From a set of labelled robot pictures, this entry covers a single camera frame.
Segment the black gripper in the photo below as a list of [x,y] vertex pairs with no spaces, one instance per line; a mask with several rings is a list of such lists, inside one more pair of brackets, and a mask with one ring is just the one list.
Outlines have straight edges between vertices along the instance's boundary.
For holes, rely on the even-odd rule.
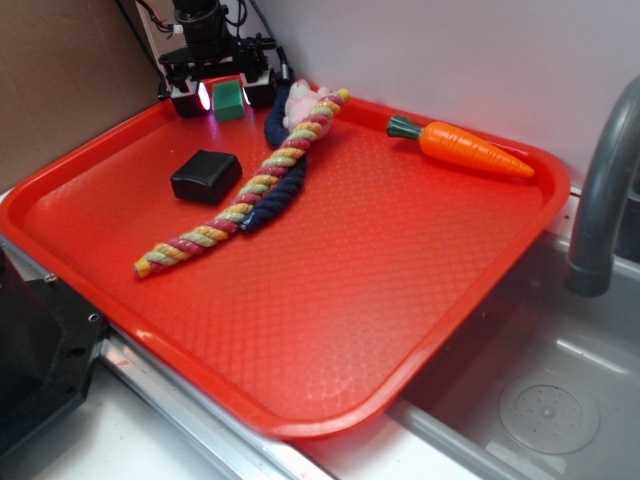
[[171,89],[170,99],[180,117],[205,115],[211,110],[207,87],[200,81],[241,75],[244,98],[252,108],[270,107],[276,98],[276,75],[266,52],[278,47],[269,37],[226,37],[217,42],[188,45],[163,54],[158,61]]

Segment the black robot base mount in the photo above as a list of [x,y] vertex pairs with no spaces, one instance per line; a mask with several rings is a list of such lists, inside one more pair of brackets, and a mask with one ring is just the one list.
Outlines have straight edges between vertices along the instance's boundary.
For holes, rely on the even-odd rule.
[[2,460],[85,401],[106,328],[63,280],[26,280],[1,253]]

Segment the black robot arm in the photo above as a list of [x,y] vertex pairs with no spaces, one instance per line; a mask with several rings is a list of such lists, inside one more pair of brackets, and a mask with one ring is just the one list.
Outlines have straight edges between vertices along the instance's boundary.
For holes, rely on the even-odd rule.
[[170,100],[181,117],[195,117],[211,110],[212,99],[205,82],[237,76],[252,107],[267,107],[276,97],[275,72],[267,52],[277,42],[261,34],[242,37],[231,32],[243,19],[231,21],[219,1],[175,1],[176,27],[186,45],[158,59],[165,73]]

